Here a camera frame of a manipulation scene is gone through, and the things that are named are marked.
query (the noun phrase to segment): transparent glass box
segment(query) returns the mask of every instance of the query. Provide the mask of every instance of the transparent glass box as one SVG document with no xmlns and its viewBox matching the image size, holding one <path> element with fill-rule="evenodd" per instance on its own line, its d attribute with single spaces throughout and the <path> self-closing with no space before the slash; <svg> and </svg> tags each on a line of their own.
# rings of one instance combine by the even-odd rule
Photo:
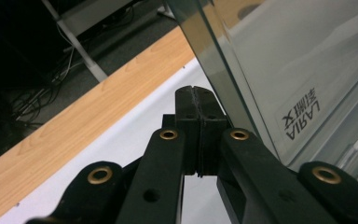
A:
<svg viewBox="0 0 358 224">
<path fill-rule="evenodd" d="M 358 177 L 358 1 L 168 3 L 233 126 Z"/>
</svg>

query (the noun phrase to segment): wooden surface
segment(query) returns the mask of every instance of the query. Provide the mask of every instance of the wooden surface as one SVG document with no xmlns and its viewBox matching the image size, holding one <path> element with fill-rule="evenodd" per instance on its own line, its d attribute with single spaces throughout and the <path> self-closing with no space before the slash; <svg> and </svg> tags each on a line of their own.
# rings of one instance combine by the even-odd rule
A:
<svg viewBox="0 0 358 224">
<path fill-rule="evenodd" d="M 0 157 L 0 216 L 192 58 L 175 28 Z"/>
</svg>

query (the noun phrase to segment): logo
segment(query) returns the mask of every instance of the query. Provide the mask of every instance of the logo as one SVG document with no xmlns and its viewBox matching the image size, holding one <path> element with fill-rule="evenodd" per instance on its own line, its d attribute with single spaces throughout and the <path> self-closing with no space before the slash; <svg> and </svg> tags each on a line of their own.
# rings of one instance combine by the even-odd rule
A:
<svg viewBox="0 0 358 224">
<path fill-rule="evenodd" d="M 307 127 L 307 124 L 320 111 L 315 88 L 305 94 L 282 118 L 286 136 L 292 141 Z"/>
</svg>

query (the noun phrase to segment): gray floor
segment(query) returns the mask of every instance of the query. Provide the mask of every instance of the gray floor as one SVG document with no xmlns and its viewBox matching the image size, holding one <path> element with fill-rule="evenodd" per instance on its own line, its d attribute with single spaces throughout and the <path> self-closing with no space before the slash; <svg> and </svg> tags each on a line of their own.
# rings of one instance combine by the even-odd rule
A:
<svg viewBox="0 0 358 224">
<path fill-rule="evenodd" d="M 147 0 L 136 4 L 133 7 L 132 20 L 130 11 L 121 22 L 125 25 L 106 30 L 90 41 L 87 46 L 88 53 L 106 74 L 114 73 L 177 26 L 176 21 L 157 13 L 161 5 L 159 0 Z M 75 55 L 72 64 L 78 63 L 81 63 L 81 59 Z M 74 67 L 62 83 L 57 99 L 44 106 L 33 122 L 49 121 L 97 84 L 98 81 L 84 64 Z"/>
</svg>

